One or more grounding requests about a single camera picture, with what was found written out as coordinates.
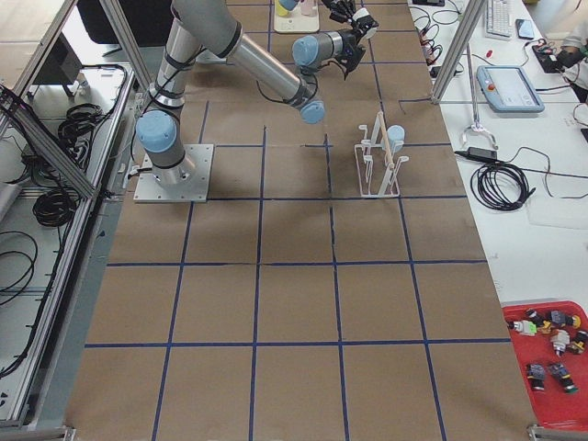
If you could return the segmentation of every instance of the black chair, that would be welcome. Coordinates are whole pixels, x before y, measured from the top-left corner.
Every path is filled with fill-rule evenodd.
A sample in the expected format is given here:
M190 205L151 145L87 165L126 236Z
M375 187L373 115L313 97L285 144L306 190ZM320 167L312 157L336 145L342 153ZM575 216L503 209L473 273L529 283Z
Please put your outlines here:
M165 45L174 20L170 11L172 0L119 1L139 46ZM119 44L99 0L78 0L77 8L93 42Z

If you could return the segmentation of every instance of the keyboard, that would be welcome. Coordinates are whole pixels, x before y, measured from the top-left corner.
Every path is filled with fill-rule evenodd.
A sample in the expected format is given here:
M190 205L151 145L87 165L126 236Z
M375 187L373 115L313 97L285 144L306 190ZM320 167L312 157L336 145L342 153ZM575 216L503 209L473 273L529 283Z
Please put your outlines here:
M510 40L513 34L510 0L488 0L484 35L490 39Z

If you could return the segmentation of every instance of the phone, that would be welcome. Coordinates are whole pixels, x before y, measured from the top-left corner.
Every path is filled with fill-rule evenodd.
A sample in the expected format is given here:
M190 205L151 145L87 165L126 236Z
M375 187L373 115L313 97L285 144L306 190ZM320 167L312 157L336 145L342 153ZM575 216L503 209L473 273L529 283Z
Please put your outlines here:
M523 20L518 18L514 25L516 26L516 34L519 39L533 40L535 38L535 32L533 31L533 22L531 20Z

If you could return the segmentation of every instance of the blue joint cap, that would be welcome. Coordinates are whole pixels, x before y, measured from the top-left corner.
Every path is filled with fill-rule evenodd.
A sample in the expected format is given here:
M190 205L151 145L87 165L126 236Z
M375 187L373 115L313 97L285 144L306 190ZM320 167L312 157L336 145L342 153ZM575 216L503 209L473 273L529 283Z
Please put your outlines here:
M137 136L148 153L166 152L175 143L174 119L161 110L147 112L137 121Z
M316 124L324 118L324 103L321 100L311 101L300 109L302 120L307 124Z
M319 41L307 35L294 41L292 56L297 66L310 66L319 55Z
M392 152L399 152L404 143L404 128L402 126L390 126L386 133L388 133L388 141L390 141Z
M299 0L278 0L278 2L282 5L284 9L291 11L296 7Z

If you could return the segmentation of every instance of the blue and white device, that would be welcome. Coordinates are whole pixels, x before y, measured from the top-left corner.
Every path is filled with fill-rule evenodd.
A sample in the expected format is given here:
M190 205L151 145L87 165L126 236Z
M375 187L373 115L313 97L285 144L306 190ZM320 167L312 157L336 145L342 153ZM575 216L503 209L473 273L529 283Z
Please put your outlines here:
M480 66L481 91L497 113L539 113L545 105L520 66Z

